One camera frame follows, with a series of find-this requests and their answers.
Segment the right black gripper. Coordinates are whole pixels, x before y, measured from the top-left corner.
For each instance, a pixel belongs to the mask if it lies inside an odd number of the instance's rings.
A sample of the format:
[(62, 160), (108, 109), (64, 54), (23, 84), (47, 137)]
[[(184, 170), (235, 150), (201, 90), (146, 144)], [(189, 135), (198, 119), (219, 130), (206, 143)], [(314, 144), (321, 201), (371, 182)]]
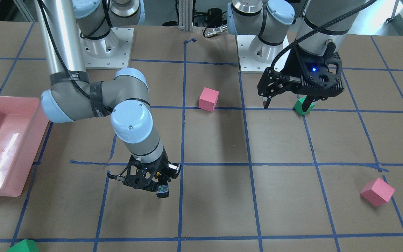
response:
[(134, 189), (157, 191), (158, 188), (168, 188), (168, 182), (177, 179), (180, 172), (181, 164), (169, 162), (166, 154), (147, 164), (142, 163), (139, 157), (130, 156), (128, 165), (121, 174), (107, 174), (107, 177)]

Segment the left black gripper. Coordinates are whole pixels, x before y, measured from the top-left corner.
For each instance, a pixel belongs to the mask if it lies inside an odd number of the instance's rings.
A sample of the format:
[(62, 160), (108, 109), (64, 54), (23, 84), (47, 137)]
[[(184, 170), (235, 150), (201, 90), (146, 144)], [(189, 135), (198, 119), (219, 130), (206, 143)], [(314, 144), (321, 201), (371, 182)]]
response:
[(335, 50), (335, 44), (327, 44), (323, 55), (314, 55), (296, 45), (281, 71), (267, 67), (257, 85), (258, 95), (263, 96), (263, 108), (268, 109), (272, 97), (290, 91), (306, 95), (299, 99), (299, 115), (305, 115), (317, 100), (341, 94), (342, 61)]

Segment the green cube near left arm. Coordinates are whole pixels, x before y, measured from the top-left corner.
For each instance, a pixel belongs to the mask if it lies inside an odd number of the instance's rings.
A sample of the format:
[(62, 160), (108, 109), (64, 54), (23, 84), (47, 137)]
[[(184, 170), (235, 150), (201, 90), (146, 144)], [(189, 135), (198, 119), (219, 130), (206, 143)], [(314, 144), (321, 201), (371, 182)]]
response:
[(299, 114), (299, 99), (297, 100), (296, 104), (294, 105), (294, 110)]

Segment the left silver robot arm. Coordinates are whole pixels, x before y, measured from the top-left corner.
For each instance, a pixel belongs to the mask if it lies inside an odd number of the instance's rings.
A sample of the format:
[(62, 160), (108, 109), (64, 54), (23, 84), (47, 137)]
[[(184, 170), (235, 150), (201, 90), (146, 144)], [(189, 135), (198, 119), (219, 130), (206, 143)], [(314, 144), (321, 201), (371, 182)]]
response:
[(283, 46), (295, 10), (286, 0), (232, 0), (227, 5), (228, 32), (253, 35), (254, 59), (268, 64), (257, 85), (265, 109), (286, 91), (304, 95), (294, 106), (304, 115), (315, 102), (344, 91), (338, 54), (358, 13), (374, 3), (366, 0), (312, 0), (296, 35)]

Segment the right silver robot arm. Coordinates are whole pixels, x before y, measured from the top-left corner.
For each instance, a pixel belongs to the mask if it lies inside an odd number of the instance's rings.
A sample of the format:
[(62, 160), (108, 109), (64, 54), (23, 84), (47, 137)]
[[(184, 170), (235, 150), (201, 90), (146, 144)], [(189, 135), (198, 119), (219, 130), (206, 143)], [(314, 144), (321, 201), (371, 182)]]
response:
[(142, 0), (37, 0), (51, 88), (41, 105), (53, 123), (109, 116), (115, 134), (131, 153), (126, 168), (108, 174), (134, 189), (169, 195), (168, 183), (181, 165), (168, 160), (154, 125), (149, 87), (141, 71), (122, 68), (112, 81), (91, 82), (83, 49), (98, 58), (120, 55), (116, 25), (136, 25), (144, 19)]

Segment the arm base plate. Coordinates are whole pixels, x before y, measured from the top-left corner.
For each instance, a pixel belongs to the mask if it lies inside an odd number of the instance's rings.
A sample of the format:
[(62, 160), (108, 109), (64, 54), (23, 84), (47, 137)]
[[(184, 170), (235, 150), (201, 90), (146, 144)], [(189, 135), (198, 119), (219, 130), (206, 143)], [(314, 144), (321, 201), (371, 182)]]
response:
[(133, 28), (112, 28), (102, 39), (80, 38), (86, 69), (120, 70), (129, 65), (133, 45)]
[(277, 54), (289, 45), (285, 37), (280, 45), (272, 46), (264, 44), (258, 36), (237, 35), (237, 51), (241, 73), (258, 74), (270, 67)]

